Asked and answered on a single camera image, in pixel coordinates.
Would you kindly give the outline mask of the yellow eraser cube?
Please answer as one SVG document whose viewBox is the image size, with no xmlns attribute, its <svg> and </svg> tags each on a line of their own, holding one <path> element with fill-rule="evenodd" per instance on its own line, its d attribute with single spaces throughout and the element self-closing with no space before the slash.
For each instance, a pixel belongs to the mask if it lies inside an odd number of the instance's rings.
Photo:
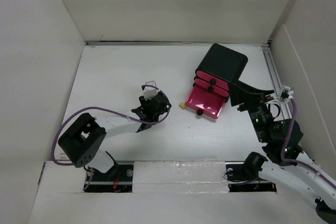
<svg viewBox="0 0 336 224">
<path fill-rule="evenodd" d="M 184 102 L 181 102 L 181 103 L 179 104 L 179 107 L 182 108 L 182 109 L 185 109 L 185 108 L 186 108 L 186 105 L 185 105 Z"/>
</svg>

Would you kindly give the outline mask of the pink drawer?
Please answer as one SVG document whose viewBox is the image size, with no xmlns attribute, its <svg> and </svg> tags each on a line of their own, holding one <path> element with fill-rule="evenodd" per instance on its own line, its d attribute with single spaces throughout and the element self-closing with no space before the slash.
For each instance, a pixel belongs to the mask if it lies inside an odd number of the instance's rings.
<svg viewBox="0 0 336 224">
<path fill-rule="evenodd" d="M 229 90 L 228 87 L 228 83 L 225 80 L 222 80 L 216 76 L 213 76 L 207 72 L 204 71 L 197 71 L 196 72 L 196 78 L 195 78 L 195 83 L 197 83 L 198 85 L 205 85 L 205 84 L 209 84 L 211 85 L 212 80 L 215 81 L 215 86 L 221 88 L 221 89 L 225 89 L 225 90 Z"/>
<path fill-rule="evenodd" d="M 208 81 L 205 81 L 205 80 L 200 79 L 200 78 L 196 78 L 194 80 L 194 84 L 204 88 L 208 92 L 211 91 L 211 92 L 216 93 L 218 95 L 221 95 L 223 97 L 229 97 L 229 95 L 230 95 L 229 94 L 228 83 L 225 82 L 225 81 L 216 80 L 216 83 L 214 85 L 211 85 L 210 82 L 208 82 Z"/>
<path fill-rule="evenodd" d="M 211 87 L 213 90 L 209 92 L 208 88 L 195 85 L 185 104 L 195 110 L 197 115 L 205 115 L 216 120 L 229 98 L 229 93 L 216 87 Z"/>
</svg>

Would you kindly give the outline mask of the black drawer organizer box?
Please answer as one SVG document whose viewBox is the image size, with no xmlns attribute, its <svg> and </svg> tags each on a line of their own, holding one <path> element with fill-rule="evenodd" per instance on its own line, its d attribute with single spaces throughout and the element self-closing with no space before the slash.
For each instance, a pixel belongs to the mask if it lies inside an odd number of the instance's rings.
<svg viewBox="0 0 336 224">
<path fill-rule="evenodd" d="M 213 44 L 196 68 L 195 74 L 196 77 L 204 80 L 205 78 L 201 77 L 199 72 L 231 82 L 239 79 L 247 62 L 248 58 L 244 54 L 219 44 Z"/>
</svg>

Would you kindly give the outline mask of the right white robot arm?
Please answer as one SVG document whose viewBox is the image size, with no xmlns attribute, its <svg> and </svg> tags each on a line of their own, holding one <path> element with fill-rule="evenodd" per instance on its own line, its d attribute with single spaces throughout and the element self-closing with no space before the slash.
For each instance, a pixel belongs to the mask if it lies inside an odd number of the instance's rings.
<svg viewBox="0 0 336 224">
<path fill-rule="evenodd" d="M 301 196 L 326 223 L 335 223 L 335 180 L 300 146 L 303 133 L 296 121 L 294 91 L 282 86 L 261 90 L 241 81 L 228 84 L 230 103 L 248 112 L 263 154 L 251 152 L 238 168 L 228 168 L 224 178 L 236 186 L 264 179 Z"/>
</svg>

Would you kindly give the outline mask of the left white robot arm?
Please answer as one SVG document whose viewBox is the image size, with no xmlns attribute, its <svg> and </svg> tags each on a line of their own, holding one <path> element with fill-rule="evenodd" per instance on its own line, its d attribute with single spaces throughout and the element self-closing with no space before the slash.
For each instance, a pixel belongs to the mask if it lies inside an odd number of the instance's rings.
<svg viewBox="0 0 336 224">
<path fill-rule="evenodd" d="M 151 98 L 139 97 L 140 106 L 130 114 L 122 114 L 100 107 L 87 107 L 74 113 L 63 123 L 56 144 L 76 168 L 89 167 L 97 170 L 105 180 L 117 175 L 116 162 L 101 150 L 104 140 L 126 134 L 140 133 L 161 123 L 160 116 L 168 115 L 171 104 L 159 91 Z"/>
</svg>

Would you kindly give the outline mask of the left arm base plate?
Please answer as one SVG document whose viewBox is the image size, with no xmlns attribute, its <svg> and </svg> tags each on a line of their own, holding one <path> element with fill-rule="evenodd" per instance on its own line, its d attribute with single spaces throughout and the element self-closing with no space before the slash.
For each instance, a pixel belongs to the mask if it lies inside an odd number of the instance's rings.
<svg viewBox="0 0 336 224">
<path fill-rule="evenodd" d="M 134 162 L 118 162 L 111 171 L 103 174 L 93 169 L 93 176 L 87 172 L 84 183 L 86 193 L 131 193 L 133 186 Z"/>
</svg>

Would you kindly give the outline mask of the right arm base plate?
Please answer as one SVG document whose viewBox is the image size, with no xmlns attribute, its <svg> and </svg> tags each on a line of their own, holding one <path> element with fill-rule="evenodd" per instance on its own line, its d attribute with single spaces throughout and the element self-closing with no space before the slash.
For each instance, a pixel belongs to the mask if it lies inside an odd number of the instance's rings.
<svg viewBox="0 0 336 224">
<path fill-rule="evenodd" d="M 277 187 L 274 183 L 257 178 L 254 175 L 247 175 L 243 170 L 244 162 L 225 162 L 225 167 L 223 178 L 228 182 L 228 191 L 230 193 L 277 192 Z"/>
</svg>

